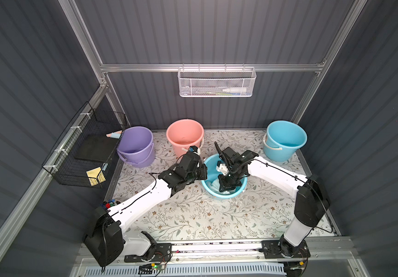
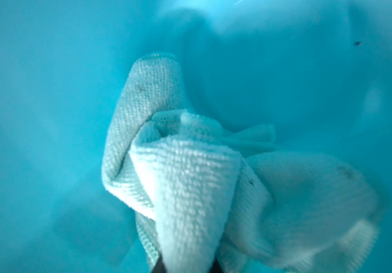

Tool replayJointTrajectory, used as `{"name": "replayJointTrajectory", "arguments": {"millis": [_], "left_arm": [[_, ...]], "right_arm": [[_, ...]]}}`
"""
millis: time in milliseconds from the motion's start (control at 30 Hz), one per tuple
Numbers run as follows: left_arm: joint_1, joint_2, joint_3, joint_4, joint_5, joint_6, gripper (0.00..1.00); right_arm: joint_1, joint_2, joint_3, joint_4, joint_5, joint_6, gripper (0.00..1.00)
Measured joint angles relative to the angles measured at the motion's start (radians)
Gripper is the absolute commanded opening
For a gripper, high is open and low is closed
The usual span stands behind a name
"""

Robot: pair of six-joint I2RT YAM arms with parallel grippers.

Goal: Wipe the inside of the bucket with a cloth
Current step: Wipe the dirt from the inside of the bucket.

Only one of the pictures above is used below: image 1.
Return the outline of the blue bucket with label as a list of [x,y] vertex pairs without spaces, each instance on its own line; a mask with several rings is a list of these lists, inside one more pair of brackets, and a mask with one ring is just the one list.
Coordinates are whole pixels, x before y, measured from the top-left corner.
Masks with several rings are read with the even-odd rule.
[[220,192],[219,191],[219,181],[218,176],[221,174],[217,170],[217,163],[221,161],[218,154],[214,154],[209,158],[206,158],[204,161],[205,166],[207,167],[207,179],[202,180],[201,183],[204,186],[205,190],[212,196],[217,197],[218,199],[231,199],[242,192],[245,191],[247,187],[248,178],[245,177],[240,180],[241,186],[236,187],[234,190],[230,190],[227,192]]

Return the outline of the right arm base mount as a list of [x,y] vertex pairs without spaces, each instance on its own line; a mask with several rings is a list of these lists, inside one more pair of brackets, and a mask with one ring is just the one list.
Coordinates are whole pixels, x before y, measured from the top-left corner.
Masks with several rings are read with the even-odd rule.
[[298,246],[293,246],[286,240],[264,240],[261,241],[261,248],[258,250],[263,253],[266,259],[279,258],[303,258],[311,257],[307,242],[303,240]]

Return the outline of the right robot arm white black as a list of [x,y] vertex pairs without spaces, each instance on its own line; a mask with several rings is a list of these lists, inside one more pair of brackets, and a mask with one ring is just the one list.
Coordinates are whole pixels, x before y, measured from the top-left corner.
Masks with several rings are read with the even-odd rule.
[[318,177],[290,172],[268,162],[256,152],[247,150],[242,154],[227,147],[221,150],[214,143],[221,161],[216,168],[219,191],[225,192],[241,186],[241,179],[257,177],[280,188],[295,201],[294,218],[280,237],[277,254],[294,257],[303,248],[305,238],[317,227],[329,209],[330,203],[324,185]]

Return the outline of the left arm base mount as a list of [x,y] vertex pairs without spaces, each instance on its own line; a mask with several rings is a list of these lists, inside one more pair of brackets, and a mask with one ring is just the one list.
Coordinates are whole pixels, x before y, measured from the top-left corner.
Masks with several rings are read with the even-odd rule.
[[162,262],[172,254],[172,243],[158,243],[145,231],[125,234],[125,263]]

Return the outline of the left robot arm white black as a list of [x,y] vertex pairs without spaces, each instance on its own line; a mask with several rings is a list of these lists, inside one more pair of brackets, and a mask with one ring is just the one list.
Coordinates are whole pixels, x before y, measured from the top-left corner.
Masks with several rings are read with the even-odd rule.
[[147,232],[128,228],[153,207],[168,200],[196,180],[207,179],[207,168],[195,152],[182,155],[180,162],[161,172],[144,190],[110,208],[97,207],[86,229],[83,243],[101,268],[124,253],[139,259],[154,257],[157,243]]

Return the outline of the light green cloth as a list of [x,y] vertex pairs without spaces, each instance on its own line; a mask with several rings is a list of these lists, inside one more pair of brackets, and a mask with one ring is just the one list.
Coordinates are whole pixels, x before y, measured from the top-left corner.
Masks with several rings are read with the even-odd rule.
[[235,189],[220,191],[219,175],[222,175],[222,173],[216,170],[216,166],[208,168],[208,179],[205,181],[206,187],[218,195],[233,194]]

